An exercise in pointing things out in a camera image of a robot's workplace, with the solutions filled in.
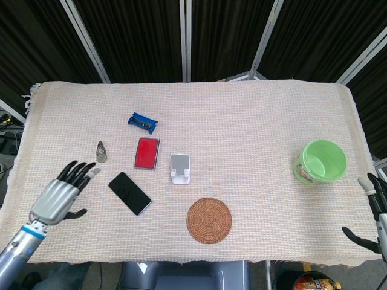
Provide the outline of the green plastic bucket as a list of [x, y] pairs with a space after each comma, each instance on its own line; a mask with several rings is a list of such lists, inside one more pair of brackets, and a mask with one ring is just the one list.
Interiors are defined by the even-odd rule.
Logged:
[[346, 167], [347, 158], [344, 151], [329, 140], [307, 143], [293, 161], [295, 177], [308, 185], [337, 181], [345, 174]]

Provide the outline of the white partition frame post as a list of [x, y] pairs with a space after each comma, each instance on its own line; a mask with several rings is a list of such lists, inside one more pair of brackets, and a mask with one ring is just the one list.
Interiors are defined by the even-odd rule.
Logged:
[[192, 80], [192, 0], [179, 0], [182, 81]]
[[102, 83], [111, 80], [73, 0], [59, 0]]
[[387, 46], [387, 26], [376, 36], [376, 38], [364, 49], [356, 60], [336, 80], [336, 83], [347, 85], [359, 72], [361, 72], [373, 58]]
[[22, 114], [14, 110], [11, 106], [6, 104], [6, 102], [1, 99], [0, 99], [0, 107], [3, 108], [8, 113], [10, 113], [12, 116], [14, 116], [14, 118], [20, 121], [22, 124], [25, 124], [26, 118]]
[[272, 35], [273, 29], [275, 27], [276, 21], [278, 20], [278, 16], [281, 12], [281, 8], [284, 4], [284, 1], [285, 0], [274, 0], [273, 2], [272, 9], [268, 16], [264, 31], [261, 36], [261, 40], [256, 50], [256, 54], [253, 59], [251, 69], [247, 75], [248, 80], [253, 80], [255, 78], [256, 73], [258, 72], [259, 65], [265, 53], [265, 49], [267, 48], [268, 42]]

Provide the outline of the round woven rattan coaster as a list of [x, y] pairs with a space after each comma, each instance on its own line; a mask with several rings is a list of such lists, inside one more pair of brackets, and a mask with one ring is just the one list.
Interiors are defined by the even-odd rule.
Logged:
[[225, 203], [215, 198], [195, 201], [187, 212], [189, 234], [199, 243], [211, 245], [223, 241], [232, 227], [232, 214]]

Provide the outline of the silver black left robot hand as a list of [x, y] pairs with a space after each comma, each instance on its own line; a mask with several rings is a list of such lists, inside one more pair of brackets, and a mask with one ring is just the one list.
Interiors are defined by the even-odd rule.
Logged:
[[63, 220], [78, 219], [88, 210], [70, 211], [80, 193], [100, 172], [96, 163], [72, 161], [50, 181], [34, 203], [29, 214], [30, 222], [38, 221], [45, 225], [57, 225]]

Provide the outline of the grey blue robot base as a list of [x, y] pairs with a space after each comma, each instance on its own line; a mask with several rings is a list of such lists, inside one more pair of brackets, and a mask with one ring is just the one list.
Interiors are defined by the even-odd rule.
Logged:
[[125, 262], [119, 290], [251, 290], [248, 262]]

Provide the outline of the red ink pad box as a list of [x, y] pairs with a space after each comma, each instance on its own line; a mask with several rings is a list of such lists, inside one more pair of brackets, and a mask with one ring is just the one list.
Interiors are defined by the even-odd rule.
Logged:
[[135, 154], [134, 167], [139, 169], [155, 169], [157, 165], [160, 140], [141, 137]]

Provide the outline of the black smartphone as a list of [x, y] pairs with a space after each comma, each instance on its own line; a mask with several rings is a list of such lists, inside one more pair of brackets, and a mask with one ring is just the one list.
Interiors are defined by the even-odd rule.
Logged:
[[136, 216], [152, 203], [150, 197], [124, 172], [120, 172], [108, 187]]

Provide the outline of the beige woven tablecloth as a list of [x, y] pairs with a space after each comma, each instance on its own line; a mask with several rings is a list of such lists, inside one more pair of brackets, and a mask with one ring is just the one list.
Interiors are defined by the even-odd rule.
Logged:
[[[350, 90], [337, 83], [263, 80], [206, 83], [75, 84], [34, 90], [21, 145], [0, 208], [0, 250], [28, 221], [49, 182], [71, 161], [90, 163], [102, 141], [107, 161], [76, 199], [81, 218], [50, 227], [31, 262], [126, 260], [303, 261], [359, 266], [378, 258], [342, 233], [377, 236], [357, 179], [374, 170]], [[152, 134], [128, 124], [158, 121]], [[155, 169], [134, 167], [141, 137], [160, 140]], [[293, 161], [314, 140], [344, 151], [346, 172], [308, 185]], [[190, 183], [171, 183], [171, 155], [190, 156]], [[126, 173], [152, 200], [136, 216], [108, 187]], [[206, 245], [186, 216], [201, 198], [232, 214], [229, 235]]]

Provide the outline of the printed snack can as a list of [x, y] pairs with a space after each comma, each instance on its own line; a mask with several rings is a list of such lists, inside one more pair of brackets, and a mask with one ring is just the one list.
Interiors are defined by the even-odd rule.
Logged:
[[325, 275], [312, 272], [297, 278], [292, 290], [342, 290], [342, 285]]

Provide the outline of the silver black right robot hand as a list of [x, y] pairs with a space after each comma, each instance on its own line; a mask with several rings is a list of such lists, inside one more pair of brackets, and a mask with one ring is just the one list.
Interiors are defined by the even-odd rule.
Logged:
[[363, 188], [368, 198], [368, 203], [376, 222], [378, 238], [376, 242], [356, 236], [349, 228], [342, 227], [344, 235], [355, 244], [380, 254], [387, 260], [387, 182], [367, 173], [367, 179], [359, 177], [359, 185]]

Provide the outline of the white phone stand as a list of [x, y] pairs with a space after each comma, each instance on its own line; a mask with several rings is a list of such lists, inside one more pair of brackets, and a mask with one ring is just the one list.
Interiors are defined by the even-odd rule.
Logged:
[[171, 155], [171, 183], [188, 185], [190, 183], [190, 156], [175, 153]]

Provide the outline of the black pleated partition panel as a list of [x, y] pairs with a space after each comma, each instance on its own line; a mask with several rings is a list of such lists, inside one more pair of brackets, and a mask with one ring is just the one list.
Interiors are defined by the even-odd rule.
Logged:
[[191, 81], [249, 71], [275, 0], [192, 0]]
[[258, 72], [335, 82], [387, 26], [387, 0], [284, 0]]
[[73, 0], [112, 83], [182, 81], [179, 0]]
[[0, 0], [0, 100], [24, 114], [36, 83], [100, 83], [60, 0]]

